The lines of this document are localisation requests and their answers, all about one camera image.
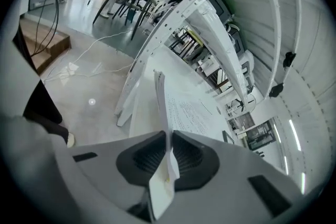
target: white table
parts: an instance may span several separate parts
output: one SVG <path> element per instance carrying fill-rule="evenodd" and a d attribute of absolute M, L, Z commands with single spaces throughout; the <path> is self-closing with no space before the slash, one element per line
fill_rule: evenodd
<path fill-rule="evenodd" d="M 165 45 L 161 45 L 149 57 L 139 83 L 137 83 L 128 97 L 122 114 L 119 117 L 117 125 L 122 126 L 132 114 L 130 137 L 163 129 L 155 91 L 154 70 L 163 72 L 169 80 L 170 86 L 179 91 L 189 92 L 202 97 L 202 99 L 206 100 L 207 104 L 213 106 L 215 109 L 219 108 L 221 115 L 218 113 L 215 115 L 216 122 L 218 123 L 217 128 L 221 131 L 226 131 L 231 137 L 234 137 L 225 120 L 226 111 L 213 97 L 217 94 L 201 76 Z M 211 138 L 223 141 L 222 135 L 214 135 Z"/>

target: black table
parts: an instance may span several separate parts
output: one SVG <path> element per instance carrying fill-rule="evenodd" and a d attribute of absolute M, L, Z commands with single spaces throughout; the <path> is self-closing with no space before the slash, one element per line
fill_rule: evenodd
<path fill-rule="evenodd" d="M 109 1 L 109 0 L 105 0 L 104 3 L 101 5 L 100 9 L 98 10 L 98 12 L 97 12 L 97 14 L 96 14 L 96 16 L 95 16 L 95 19 L 93 20 L 93 24 L 96 22 L 96 20 L 97 20 L 99 14 L 100 14 L 101 11 L 103 10 L 103 8 L 107 5 L 108 1 Z M 127 1 L 127 0 L 124 0 L 124 1 L 123 1 L 123 3 L 121 4 L 121 7 L 123 6 L 123 4 L 126 3 L 126 1 Z M 133 30 L 133 33 L 132 33 L 131 40 L 133 39 L 133 37 L 134 37 L 134 35 L 135 35 L 135 32 L 136 32 L 138 26 L 139 26 L 139 25 L 142 23 L 142 21 L 144 20 L 144 18 L 145 18 L 145 16 L 146 16 L 146 13 L 148 12 L 150 6 L 151 6 L 152 4 L 156 4 L 156 1 L 155 1 L 155 0 L 144 0 L 144 1 L 146 1 L 146 4 L 145 4 L 145 6 L 142 8 L 142 10 L 141 10 L 141 14 L 140 14 L 138 20 L 136 21 L 136 24 L 135 24 L 135 27 L 134 27 L 134 30 Z"/>

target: white cable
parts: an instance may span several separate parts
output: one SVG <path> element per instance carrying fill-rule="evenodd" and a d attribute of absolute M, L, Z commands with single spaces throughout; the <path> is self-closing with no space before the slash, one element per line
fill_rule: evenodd
<path fill-rule="evenodd" d="M 72 63 L 77 62 L 77 61 L 78 61 L 78 60 L 79 60 L 85 53 L 87 53 L 87 52 L 92 48 L 92 46 L 93 46 L 97 41 L 100 41 L 100 40 L 102 40 L 102 39 L 104 39 L 104 38 L 110 38 L 110 37 L 114 37 L 114 36 L 117 36 L 117 35 L 120 35 L 120 34 L 125 34 L 125 33 L 128 33 L 129 31 L 131 31 L 131 29 L 129 29 L 128 31 L 125 31 L 125 32 L 120 32 L 120 33 L 118 33 L 118 34 L 111 35 L 111 36 L 101 37 L 101 38 L 95 40 L 95 41 L 90 45 L 90 47 L 89 47 L 87 50 L 85 50 L 85 51 L 84 51 L 84 52 L 83 52 L 83 53 L 82 53 L 82 54 L 81 54 L 81 55 L 80 55 L 74 62 L 72 62 Z M 53 71 L 57 66 L 59 66 L 59 64 L 62 62 L 62 60 L 64 59 L 64 57 L 68 54 L 69 50 L 70 50 L 70 49 L 68 49 L 67 53 L 62 57 L 62 59 L 58 62 L 58 64 L 57 64 L 56 66 L 54 66 L 54 68 L 49 72 L 47 78 L 43 81 L 43 83 L 45 83 L 46 81 L 53 81 L 53 80 L 56 80 L 56 79 L 61 78 L 61 76 L 60 76 L 60 77 L 58 77 L 58 78 L 56 78 L 56 79 L 53 79 L 55 76 L 61 74 L 62 71 L 60 71 L 60 72 L 54 74 L 53 76 L 51 76 L 51 78 L 49 78 L 49 76 L 50 76 L 50 74 L 52 73 L 52 71 Z M 122 67 L 122 68 L 120 68 L 120 69 L 118 69 L 118 70 L 103 70 L 103 71 L 101 71 L 101 72 L 94 73 L 94 74 L 91 74 L 91 75 L 89 75 L 89 76 L 88 76 L 88 75 L 84 75 L 84 74 L 75 74 L 75 73 L 74 73 L 74 74 L 69 74 L 69 75 L 67 75 L 66 77 L 71 77 L 71 76 L 84 76 L 84 77 L 88 77 L 88 78 L 90 78 L 90 77 L 93 77 L 93 76 L 95 76 L 95 75 L 97 75 L 97 74 L 101 74 L 101 73 L 104 73 L 104 72 L 118 72 L 118 71 L 120 71 L 120 70 L 122 70 L 122 69 L 124 69 L 124 68 L 127 68 L 127 67 L 133 65 L 134 62 L 137 60 L 137 58 L 138 58 L 138 57 L 135 58 L 135 60 L 133 61 L 132 64 L 130 64 L 130 65 L 128 65 L 128 66 L 125 66 L 125 67 Z"/>

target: tiled floor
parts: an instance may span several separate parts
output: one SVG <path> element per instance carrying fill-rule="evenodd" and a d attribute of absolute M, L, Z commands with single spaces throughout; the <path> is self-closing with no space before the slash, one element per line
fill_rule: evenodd
<path fill-rule="evenodd" d="M 95 39 L 111 36 L 134 28 L 140 14 L 139 12 L 136 13 L 133 23 L 128 22 L 126 26 L 124 25 L 126 13 L 122 18 L 116 16 L 114 20 L 111 19 L 112 16 L 110 16 L 109 19 L 99 16 L 93 25 L 92 22 L 101 3 L 102 0 L 67 0 L 66 3 L 61 3 L 59 6 L 59 24 L 94 37 Z M 115 4 L 112 12 L 114 13 L 118 8 L 119 4 Z M 32 10 L 28 14 L 39 17 L 41 8 Z M 46 6 L 43 10 L 42 18 L 53 21 L 55 18 L 55 5 Z M 131 40 L 132 33 L 130 32 L 127 35 L 120 35 L 113 39 L 105 39 L 103 42 L 135 58 L 147 39 L 147 36 L 143 34 L 144 27 L 146 26 L 152 28 L 152 26 L 146 24 L 145 19 L 141 27 L 137 29 L 133 40 Z"/>
<path fill-rule="evenodd" d="M 70 35 L 71 49 L 58 57 L 41 75 L 63 116 L 64 126 L 75 135 L 76 146 L 128 137 L 130 120 L 122 128 L 117 127 L 114 109 L 130 67 L 90 76 L 103 70 L 129 66 L 146 39 L 140 29 L 133 41 L 130 41 L 131 32 L 103 39 L 76 61 L 96 39 L 117 34 L 135 25 L 133 21 L 132 25 L 124 27 L 124 18 L 114 22 L 99 18 L 92 25 L 99 1 L 92 0 L 86 6 L 87 0 L 69 0 L 61 5 L 58 30 Z M 51 26 L 54 9 L 54 5 L 45 7 L 42 24 Z M 39 13 L 40 10 L 34 10 L 26 17 L 37 21 L 36 15 L 39 16 Z"/>

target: wooden step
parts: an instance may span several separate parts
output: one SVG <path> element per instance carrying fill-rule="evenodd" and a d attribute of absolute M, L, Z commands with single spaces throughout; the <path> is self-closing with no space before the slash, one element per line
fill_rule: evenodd
<path fill-rule="evenodd" d="M 35 42 L 29 40 L 26 41 L 26 44 L 30 55 L 32 55 L 35 49 Z M 42 51 L 39 54 L 34 55 L 32 57 L 32 60 L 37 70 L 37 73 L 40 75 L 44 70 L 46 70 L 46 68 L 50 65 L 53 59 L 49 53 L 47 53 L 46 51 Z"/>
<path fill-rule="evenodd" d="M 21 29 L 24 35 L 24 38 L 26 42 L 33 42 L 35 46 L 35 40 L 37 40 L 37 48 L 43 41 L 43 39 L 48 34 L 50 27 L 42 25 L 41 23 L 38 25 L 38 31 L 37 31 L 37 39 L 36 39 L 36 28 L 37 23 L 29 20 L 29 19 L 21 19 L 20 20 Z M 56 23 L 54 24 L 53 29 L 48 34 L 47 38 L 42 42 L 41 47 L 39 50 L 42 50 L 50 41 L 51 37 L 54 33 Z M 60 31 L 56 31 L 54 37 L 52 38 L 50 44 L 45 49 L 47 53 L 49 53 L 52 57 L 52 59 L 56 59 L 63 51 L 68 49 L 70 47 L 70 37 L 69 35 L 66 35 L 64 33 L 61 33 Z"/>

